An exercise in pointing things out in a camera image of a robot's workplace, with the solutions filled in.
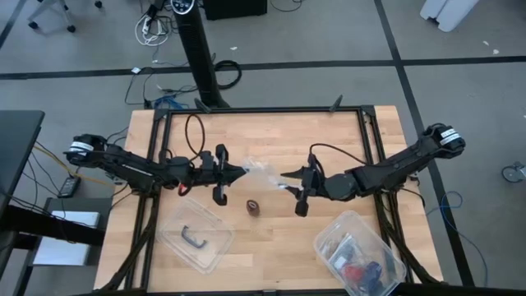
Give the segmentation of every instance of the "black case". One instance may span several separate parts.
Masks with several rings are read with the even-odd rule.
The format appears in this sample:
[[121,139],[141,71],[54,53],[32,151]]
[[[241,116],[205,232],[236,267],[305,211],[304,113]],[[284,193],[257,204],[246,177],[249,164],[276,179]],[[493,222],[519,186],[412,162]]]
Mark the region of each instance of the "black case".
[[215,21],[241,16],[260,16],[267,12],[267,0],[203,0],[206,19]]

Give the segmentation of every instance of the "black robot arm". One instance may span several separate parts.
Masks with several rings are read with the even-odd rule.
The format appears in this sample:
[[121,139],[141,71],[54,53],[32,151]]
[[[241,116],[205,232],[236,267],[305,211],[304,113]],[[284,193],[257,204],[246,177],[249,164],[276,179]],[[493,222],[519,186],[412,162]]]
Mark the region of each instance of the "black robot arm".
[[398,191],[411,173],[425,169],[435,158],[451,159],[458,156],[465,146],[464,139],[452,127],[437,123],[428,127],[415,144],[378,164],[363,165],[326,178],[320,162],[311,153],[307,167],[292,173],[282,173],[282,176],[302,180],[302,190],[295,187],[287,189],[298,200],[296,214],[305,217],[308,197],[350,201],[355,196]]
[[65,153],[71,164],[103,169],[126,180],[135,194],[150,195],[159,187],[179,187],[179,195],[186,195],[194,186],[216,185],[213,198],[220,206],[227,204],[223,186],[229,186],[246,173],[245,169],[228,163],[228,151],[224,145],[216,146],[217,162],[209,151],[202,151],[199,168],[182,156],[155,163],[120,146],[108,144],[102,136],[87,134],[74,137]]

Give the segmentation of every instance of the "wooden tabletop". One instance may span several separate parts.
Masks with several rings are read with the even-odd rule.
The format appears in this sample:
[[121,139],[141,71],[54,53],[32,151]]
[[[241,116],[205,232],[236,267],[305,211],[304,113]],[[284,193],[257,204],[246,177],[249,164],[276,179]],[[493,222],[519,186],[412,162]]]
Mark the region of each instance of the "wooden tabletop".
[[[135,111],[125,148],[146,157],[153,111]],[[399,116],[394,106],[376,107],[385,153],[389,157],[407,147]],[[338,146],[364,160],[362,138],[356,113],[239,113],[200,115],[206,130],[205,150],[225,144],[231,164],[240,165],[251,156],[270,164],[276,172],[290,172],[307,162],[309,145],[322,142]],[[176,155],[192,156],[184,138],[187,115],[176,115],[171,126],[168,148]],[[164,124],[159,127],[157,150]],[[199,147],[201,130],[195,119],[189,127],[191,143]],[[369,131],[372,151],[376,151]],[[341,173],[360,164],[338,151],[314,149],[325,174]],[[288,180],[298,184],[298,180]],[[414,183],[406,188],[417,191]],[[202,275],[159,241],[155,242],[150,273],[150,292],[227,291],[263,289],[340,289],[341,284],[316,257],[315,236],[344,210],[356,211],[373,229],[378,223],[372,197],[342,203],[324,198],[309,199],[308,217],[294,214],[296,201],[286,192],[264,186],[254,178],[241,178],[227,187],[228,205],[217,206],[211,187],[195,187],[186,197],[176,191],[161,193],[158,226],[173,213],[183,198],[192,198],[235,229],[230,249],[209,275]],[[115,201],[126,195],[123,192]],[[247,200],[259,203],[261,215],[251,217]],[[425,211],[419,197],[399,192],[399,213],[406,243],[428,272],[441,279]],[[106,284],[127,256],[132,241],[138,205],[137,197],[128,197],[113,208],[99,262],[95,288]],[[144,257],[137,260],[139,283]]]

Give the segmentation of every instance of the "white label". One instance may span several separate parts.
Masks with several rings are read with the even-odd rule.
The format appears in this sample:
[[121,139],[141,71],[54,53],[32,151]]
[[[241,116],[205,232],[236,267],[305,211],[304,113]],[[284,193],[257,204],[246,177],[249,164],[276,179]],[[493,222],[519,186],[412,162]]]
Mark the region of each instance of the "white label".
[[136,172],[138,172],[138,173],[145,174],[146,176],[153,176],[151,173],[147,173],[147,172],[145,172],[145,171],[143,171],[143,170],[136,169],[136,168],[131,167],[131,166],[127,165],[127,164],[123,164],[122,166],[125,167],[125,168],[127,168],[127,169],[134,170],[134,171],[136,171]]
[[451,136],[454,133],[456,133],[456,131],[453,128],[450,128],[449,130],[441,133],[442,139],[446,139],[448,136]]
[[[86,150],[93,151],[93,146],[86,144],[86,143],[74,141],[72,145],[69,147],[69,151],[71,152],[86,151]],[[78,154],[86,156],[86,152],[78,153]]]
[[335,267],[335,269],[338,270],[338,269],[341,269],[342,267],[344,267],[345,262],[347,262],[347,259],[345,259],[345,257],[341,256],[340,258],[338,258],[336,260],[336,262],[334,263],[333,266]]
[[448,136],[446,139],[442,140],[441,141],[441,145],[443,146],[443,145],[445,145],[445,144],[447,144],[447,143],[449,143],[449,142],[451,142],[453,140],[456,140],[458,138],[460,138],[460,135],[455,133],[454,135]]

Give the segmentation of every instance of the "clear plastic container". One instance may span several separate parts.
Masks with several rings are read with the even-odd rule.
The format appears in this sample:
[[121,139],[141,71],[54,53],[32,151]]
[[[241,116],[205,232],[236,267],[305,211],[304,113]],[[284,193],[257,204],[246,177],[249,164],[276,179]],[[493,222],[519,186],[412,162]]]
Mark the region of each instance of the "clear plastic container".
[[202,274],[209,274],[228,251],[233,228],[205,207],[184,197],[157,232],[157,239]]
[[388,295],[407,272],[393,251],[354,211],[345,211],[318,234],[314,248],[352,296]]

